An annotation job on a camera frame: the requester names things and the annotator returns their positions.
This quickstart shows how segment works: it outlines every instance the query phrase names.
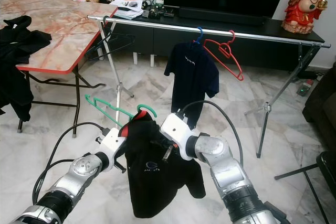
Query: shirt logo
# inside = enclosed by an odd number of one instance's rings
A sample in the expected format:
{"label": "shirt logo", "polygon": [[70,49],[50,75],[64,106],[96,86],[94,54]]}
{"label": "shirt logo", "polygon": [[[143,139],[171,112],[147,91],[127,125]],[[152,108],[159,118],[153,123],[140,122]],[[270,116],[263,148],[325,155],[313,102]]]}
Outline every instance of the shirt logo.
{"label": "shirt logo", "polygon": [[192,63],[192,64],[194,64],[194,65],[195,65],[195,62],[193,62],[193,61],[189,60],[189,59],[187,58],[187,56],[186,56],[186,55],[185,55],[184,57],[185,57],[185,59],[186,59],[188,62],[190,62],[190,63]]}
{"label": "shirt logo", "polygon": [[152,161],[149,161],[146,163],[146,168],[144,171],[145,172],[158,172],[160,169],[158,168],[158,164]]}

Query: black clothing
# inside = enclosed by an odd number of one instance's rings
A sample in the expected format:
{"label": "black clothing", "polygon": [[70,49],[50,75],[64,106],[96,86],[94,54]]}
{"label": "black clothing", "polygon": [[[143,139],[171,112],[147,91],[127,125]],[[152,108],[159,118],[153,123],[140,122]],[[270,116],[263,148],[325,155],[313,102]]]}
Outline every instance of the black clothing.
{"label": "black clothing", "polygon": [[[177,44],[168,60],[164,74],[175,74],[172,112],[191,102],[204,100],[205,93],[212,98],[219,92],[219,72],[211,56],[201,44],[188,42]],[[188,125],[196,127],[203,104],[186,110]]]}
{"label": "black clothing", "polygon": [[194,198],[205,196],[202,171],[196,161],[186,161],[176,153],[171,153],[168,163],[162,161],[166,149],[154,142],[161,142],[164,136],[146,111],[139,112],[126,124],[119,131],[119,136],[127,137],[116,156],[125,152],[136,217],[157,215],[185,184]]}
{"label": "black clothing", "polygon": [[29,121],[33,94],[15,65],[29,63],[31,54],[50,44],[50,34],[29,31],[31,17],[4,20],[8,25],[0,30],[0,108],[11,104],[22,121]]}

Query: red table edge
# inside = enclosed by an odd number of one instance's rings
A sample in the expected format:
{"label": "red table edge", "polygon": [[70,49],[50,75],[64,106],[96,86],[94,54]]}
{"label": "red table edge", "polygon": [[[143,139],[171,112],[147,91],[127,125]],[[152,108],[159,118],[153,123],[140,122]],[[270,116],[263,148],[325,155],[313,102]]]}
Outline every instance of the red table edge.
{"label": "red table edge", "polygon": [[[115,14],[115,12],[117,10],[118,10],[118,8],[116,8],[114,10],[114,12],[110,15],[110,18]],[[100,34],[100,30],[96,33],[96,35],[92,38],[92,40],[87,44],[87,46],[84,48],[84,50],[82,51],[82,53],[80,54],[80,56],[77,58],[77,60],[75,61],[75,63],[68,70],[60,71],[60,70],[52,70],[52,69],[29,68],[29,67],[23,67],[23,66],[16,66],[16,68],[18,70],[21,70],[21,71],[33,71],[33,72],[57,73],[57,74],[68,74],[68,73],[71,73],[72,70],[75,68],[75,66],[83,58],[83,56],[85,55],[85,53],[87,52],[87,50],[91,47],[91,45],[93,44],[93,42],[98,38],[99,34]]]}

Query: red hanger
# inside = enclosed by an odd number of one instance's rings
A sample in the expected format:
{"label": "red hanger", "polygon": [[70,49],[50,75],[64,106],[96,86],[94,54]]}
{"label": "red hanger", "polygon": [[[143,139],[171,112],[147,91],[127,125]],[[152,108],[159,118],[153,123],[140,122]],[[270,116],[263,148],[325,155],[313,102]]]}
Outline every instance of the red hanger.
{"label": "red hanger", "polygon": [[[204,41],[204,44],[203,44],[203,47],[204,47],[204,49],[205,50],[207,50],[208,51],[208,53],[210,54],[210,55],[212,55],[224,68],[226,68],[231,74],[233,74],[233,76],[234,77],[236,77],[239,81],[243,81],[243,79],[244,79],[244,76],[243,76],[243,71],[242,71],[242,68],[240,67],[240,65],[239,65],[239,63],[238,63],[238,61],[236,60],[236,58],[234,57],[234,55],[232,54],[232,52],[231,52],[231,47],[230,47],[230,43],[232,43],[233,41],[235,41],[235,38],[236,38],[236,35],[235,35],[235,32],[234,31],[232,31],[232,30],[230,30],[229,32],[231,32],[232,34],[233,34],[233,38],[232,38],[232,40],[229,40],[227,43],[218,43],[218,42],[216,42],[216,41],[214,41],[214,40],[211,40],[211,39],[206,39],[205,41]],[[222,53],[222,54],[224,54],[224,56],[226,57],[226,58],[232,58],[235,62],[236,62],[236,65],[237,65],[237,67],[238,67],[238,69],[239,69],[239,74],[235,74],[231,69],[229,69],[229,67],[228,66],[226,66],[223,62],[221,62],[208,48],[206,48],[206,46],[205,46],[205,44],[207,43],[207,42],[212,42],[212,43],[215,43],[215,44],[217,44],[218,45],[218,50]]]}

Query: blue hanger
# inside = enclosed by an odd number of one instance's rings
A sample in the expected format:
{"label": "blue hanger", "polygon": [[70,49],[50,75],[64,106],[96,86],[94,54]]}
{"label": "blue hanger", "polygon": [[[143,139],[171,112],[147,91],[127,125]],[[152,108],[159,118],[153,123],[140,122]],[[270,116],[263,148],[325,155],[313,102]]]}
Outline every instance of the blue hanger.
{"label": "blue hanger", "polygon": [[195,43],[200,44],[201,43],[201,39],[203,37],[203,30],[200,26],[197,27],[199,30],[201,30],[201,35],[197,38],[197,41],[195,41]]}

